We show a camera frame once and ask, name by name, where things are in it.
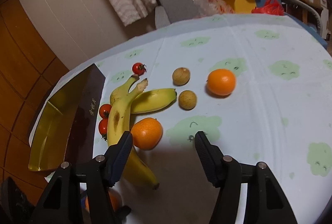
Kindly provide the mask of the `long spotted banana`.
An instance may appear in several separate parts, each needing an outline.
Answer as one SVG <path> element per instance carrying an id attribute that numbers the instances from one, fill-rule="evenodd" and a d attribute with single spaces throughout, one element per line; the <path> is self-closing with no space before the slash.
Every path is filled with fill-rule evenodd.
<path id="1" fill-rule="evenodd" d="M 148 80 L 138 82 L 139 77 L 132 75 L 110 95 L 111 110 L 107 120 L 107 144 L 115 145 L 124 132 L 130 129 L 131 105 L 134 99 L 148 86 Z M 134 147 L 131 148 L 122 177 L 136 187 L 156 190 L 159 181 L 152 170 L 140 159 Z"/>

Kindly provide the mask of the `orange mandarin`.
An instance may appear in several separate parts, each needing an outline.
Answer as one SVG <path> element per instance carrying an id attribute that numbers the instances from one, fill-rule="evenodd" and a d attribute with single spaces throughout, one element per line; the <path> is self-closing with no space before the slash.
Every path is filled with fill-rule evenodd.
<path id="1" fill-rule="evenodd" d="M 230 95 L 236 87 L 236 76 L 228 69 L 211 71 L 207 78 L 208 90 L 218 96 Z"/>
<path id="2" fill-rule="evenodd" d="M 155 118 L 144 118 L 131 129 L 133 144 L 142 150 L 152 150 L 163 135 L 163 127 Z"/>

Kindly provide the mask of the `brown round fruit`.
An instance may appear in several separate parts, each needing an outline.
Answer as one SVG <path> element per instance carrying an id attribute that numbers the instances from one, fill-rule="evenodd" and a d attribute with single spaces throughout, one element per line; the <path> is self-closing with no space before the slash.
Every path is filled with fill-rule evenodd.
<path id="1" fill-rule="evenodd" d="M 182 86 L 187 84 L 190 80 L 190 71 L 185 67 L 180 67 L 174 70 L 172 73 L 173 84 L 176 86 Z"/>
<path id="2" fill-rule="evenodd" d="M 193 91 L 185 90 L 178 97 L 179 106 L 185 110 L 191 110 L 196 107 L 197 96 Z"/>

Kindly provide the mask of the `short yellow banana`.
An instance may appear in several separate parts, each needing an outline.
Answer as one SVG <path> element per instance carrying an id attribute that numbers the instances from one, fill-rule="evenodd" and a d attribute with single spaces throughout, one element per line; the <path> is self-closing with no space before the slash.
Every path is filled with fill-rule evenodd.
<path id="1" fill-rule="evenodd" d="M 120 97 L 129 93 L 131 86 L 140 78 L 138 75 L 131 75 L 129 79 L 117 87 L 110 94 L 110 104 L 113 105 Z M 131 105 L 131 114 L 152 113 L 162 110 L 177 99 L 175 88 L 161 88 L 143 92 L 138 95 Z"/>

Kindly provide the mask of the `cherry tomato lower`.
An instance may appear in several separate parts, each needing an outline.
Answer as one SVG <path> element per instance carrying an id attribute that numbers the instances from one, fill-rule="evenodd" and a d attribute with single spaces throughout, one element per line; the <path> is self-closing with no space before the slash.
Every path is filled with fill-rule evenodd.
<path id="1" fill-rule="evenodd" d="M 99 133 L 105 141 L 107 140 L 107 124 L 108 124 L 107 118 L 103 118 L 99 122 Z"/>

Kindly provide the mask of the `cherry tomato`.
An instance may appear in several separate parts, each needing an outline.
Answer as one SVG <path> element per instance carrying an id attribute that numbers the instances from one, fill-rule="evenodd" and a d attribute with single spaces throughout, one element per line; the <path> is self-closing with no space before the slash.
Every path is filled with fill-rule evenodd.
<path id="1" fill-rule="evenodd" d="M 111 111 L 111 105 L 110 104 L 103 104 L 99 108 L 99 115 L 102 119 L 108 119 L 110 111 Z"/>
<path id="2" fill-rule="evenodd" d="M 105 141 L 107 140 L 107 124 L 108 124 L 107 118 L 103 118 L 99 122 L 99 133 Z"/>
<path id="3" fill-rule="evenodd" d="M 147 72 L 147 70 L 146 70 L 146 65 L 144 65 L 144 64 L 142 64 L 142 63 L 135 63 L 135 64 L 132 66 L 132 72 L 133 72 L 135 75 L 141 76 L 141 75 L 143 75 L 145 72 Z"/>

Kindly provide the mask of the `cherry tomato middle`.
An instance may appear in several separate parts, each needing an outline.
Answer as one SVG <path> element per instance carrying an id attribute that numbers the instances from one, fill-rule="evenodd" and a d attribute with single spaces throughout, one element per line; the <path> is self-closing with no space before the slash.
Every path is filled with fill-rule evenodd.
<path id="1" fill-rule="evenodd" d="M 110 104 L 103 104 L 99 108 L 99 115 L 102 119 L 108 119 L 110 111 L 111 111 L 111 105 Z"/>

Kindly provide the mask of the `gold tin box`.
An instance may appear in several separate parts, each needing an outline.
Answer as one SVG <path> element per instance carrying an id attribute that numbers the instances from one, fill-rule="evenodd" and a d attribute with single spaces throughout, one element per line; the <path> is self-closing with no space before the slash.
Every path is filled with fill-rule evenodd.
<path id="1" fill-rule="evenodd" d="M 104 83 L 105 76 L 92 64 L 46 102 L 32 140 L 30 171 L 52 171 L 62 162 L 92 159 Z"/>

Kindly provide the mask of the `light blue patterned tablecloth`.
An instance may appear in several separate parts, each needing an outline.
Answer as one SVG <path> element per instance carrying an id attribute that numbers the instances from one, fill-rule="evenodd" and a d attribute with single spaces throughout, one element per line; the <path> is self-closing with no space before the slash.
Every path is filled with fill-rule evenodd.
<path id="1" fill-rule="evenodd" d="M 240 163 L 266 162 L 298 223 L 315 223 L 331 198 L 331 56 L 289 17 L 215 15 L 172 24 L 133 38 L 74 68 L 62 88 L 91 64 L 105 76 L 101 102 L 129 77 L 134 63 L 147 66 L 148 89 L 173 86 L 172 73 L 190 70 L 196 107 L 174 103 L 154 114 L 163 137 L 140 158 L 158 178 L 157 190 L 126 180 L 115 185 L 132 208 L 126 223 L 208 223 L 218 190 L 208 182 L 194 147 L 203 130 L 222 153 Z M 236 76 L 230 95 L 207 88 L 211 71 Z"/>

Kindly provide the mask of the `cherry tomato top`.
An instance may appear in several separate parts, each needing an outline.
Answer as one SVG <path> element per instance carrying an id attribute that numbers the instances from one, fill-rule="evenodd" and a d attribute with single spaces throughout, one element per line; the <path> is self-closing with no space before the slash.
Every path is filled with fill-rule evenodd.
<path id="1" fill-rule="evenodd" d="M 132 72 L 133 72 L 135 75 L 141 76 L 141 75 L 143 75 L 145 72 L 147 72 L 147 70 L 146 70 L 146 65 L 144 65 L 144 64 L 142 64 L 142 63 L 135 63 L 135 64 L 132 66 Z"/>

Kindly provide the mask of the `clear plastic snack bag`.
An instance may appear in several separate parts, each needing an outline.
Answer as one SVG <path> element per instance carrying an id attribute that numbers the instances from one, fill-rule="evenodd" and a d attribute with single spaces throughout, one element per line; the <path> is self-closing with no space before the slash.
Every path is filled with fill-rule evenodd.
<path id="1" fill-rule="evenodd" d="M 233 8 L 224 0 L 193 0 L 193 2 L 198 7 L 199 17 L 235 14 Z"/>

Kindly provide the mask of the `yellow blue play mat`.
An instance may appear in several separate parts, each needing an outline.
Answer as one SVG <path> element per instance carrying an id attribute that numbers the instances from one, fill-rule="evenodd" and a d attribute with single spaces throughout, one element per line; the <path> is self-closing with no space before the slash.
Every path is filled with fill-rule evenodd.
<path id="1" fill-rule="evenodd" d="M 230 14 L 265 14 L 263 10 L 267 0 L 223 0 L 229 6 Z"/>

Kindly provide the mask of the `red plastic bag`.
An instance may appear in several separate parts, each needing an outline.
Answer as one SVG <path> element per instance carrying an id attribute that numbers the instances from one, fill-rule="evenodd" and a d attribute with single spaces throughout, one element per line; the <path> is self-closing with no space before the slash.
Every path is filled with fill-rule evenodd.
<path id="1" fill-rule="evenodd" d="M 266 0 L 262 7 L 255 7 L 251 13 L 283 16 L 284 9 L 278 0 Z"/>

